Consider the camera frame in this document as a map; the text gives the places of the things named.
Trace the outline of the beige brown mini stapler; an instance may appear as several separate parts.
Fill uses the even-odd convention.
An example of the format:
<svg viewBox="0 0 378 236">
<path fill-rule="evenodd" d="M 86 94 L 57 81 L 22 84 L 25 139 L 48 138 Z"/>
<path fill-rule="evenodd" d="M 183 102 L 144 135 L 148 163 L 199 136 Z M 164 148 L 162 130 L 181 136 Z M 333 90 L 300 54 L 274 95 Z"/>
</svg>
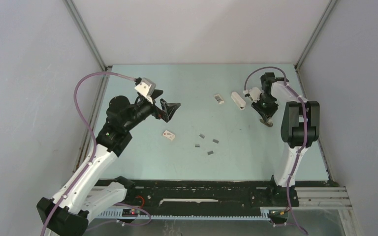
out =
<svg viewBox="0 0 378 236">
<path fill-rule="evenodd" d="M 263 119 L 259 120 L 262 124 L 264 124 L 267 127 L 273 127 L 273 122 L 271 120 L 265 121 Z"/>
</svg>

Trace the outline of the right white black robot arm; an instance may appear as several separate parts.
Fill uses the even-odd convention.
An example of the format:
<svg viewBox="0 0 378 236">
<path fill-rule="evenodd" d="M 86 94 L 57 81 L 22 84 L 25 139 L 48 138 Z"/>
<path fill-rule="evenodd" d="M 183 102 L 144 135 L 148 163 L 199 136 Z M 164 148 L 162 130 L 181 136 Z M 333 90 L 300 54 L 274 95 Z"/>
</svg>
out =
<svg viewBox="0 0 378 236">
<path fill-rule="evenodd" d="M 272 72 L 264 73 L 260 81 L 260 93 L 252 103 L 260 121 L 271 127 L 271 119 L 279 106 L 284 105 L 281 120 L 284 150 L 280 166 L 272 176 L 274 187 L 266 193 L 267 201 L 278 206 L 286 200 L 286 193 L 294 189 L 298 166 L 308 148 L 319 138 L 320 104 L 305 99 L 285 78 L 276 77 Z"/>
</svg>

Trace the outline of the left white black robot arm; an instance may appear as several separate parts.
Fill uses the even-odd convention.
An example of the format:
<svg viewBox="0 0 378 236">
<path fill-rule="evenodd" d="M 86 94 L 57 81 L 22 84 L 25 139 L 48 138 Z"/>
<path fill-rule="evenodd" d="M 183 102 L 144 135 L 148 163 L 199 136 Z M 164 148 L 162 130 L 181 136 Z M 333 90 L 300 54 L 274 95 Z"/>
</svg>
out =
<svg viewBox="0 0 378 236">
<path fill-rule="evenodd" d="M 103 172 L 122 154 L 132 139 L 131 130 L 147 117 L 169 122 L 180 103 L 160 100 L 161 107 L 138 95 L 130 103 L 125 96 L 109 102 L 107 118 L 101 131 L 93 136 L 93 149 L 76 173 L 52 198 L 42 198 L 37 210 L 43 222 L 41 234 L 49 229 L 60 236 L 81 236 L 97 216 L 111 206 L 135 201 L 134 189 L 114 181 L 97 194 L 89 195 Z"/>
</svg>

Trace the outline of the staple box tray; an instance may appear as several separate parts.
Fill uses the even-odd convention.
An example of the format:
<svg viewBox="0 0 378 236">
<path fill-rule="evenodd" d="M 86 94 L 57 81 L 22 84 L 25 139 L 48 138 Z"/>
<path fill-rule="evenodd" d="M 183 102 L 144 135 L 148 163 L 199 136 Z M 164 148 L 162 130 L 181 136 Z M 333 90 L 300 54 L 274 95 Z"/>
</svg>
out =
<svg viewBox="0 0 378 236">
<path fill-rule="evenodd" d="M 214 98 L 217 101 L 217 103 L 220 104 L 220 105 L 225 103 L 225 101 L 223 100 L 223 98 L 220 94 L 215 94 Z"/>
</svg>

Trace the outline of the long white stapler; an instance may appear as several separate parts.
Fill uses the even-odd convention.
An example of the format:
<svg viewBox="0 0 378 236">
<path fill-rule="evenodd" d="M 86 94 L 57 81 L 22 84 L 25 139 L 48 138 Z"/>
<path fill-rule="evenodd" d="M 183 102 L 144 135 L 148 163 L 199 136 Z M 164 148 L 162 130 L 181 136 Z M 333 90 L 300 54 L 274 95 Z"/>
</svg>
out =
<svg viewBox="0 0 378 236">
<path fill-rule="evenodd" d="M 237 93 L 236 91 L 231 93 L 231 98 L 234 101 L 234 103 L 237 105 L 237 107 L 240 110 L 244 110 L 246 108 L 246 102 L 245 100 Z"/>
</svg>

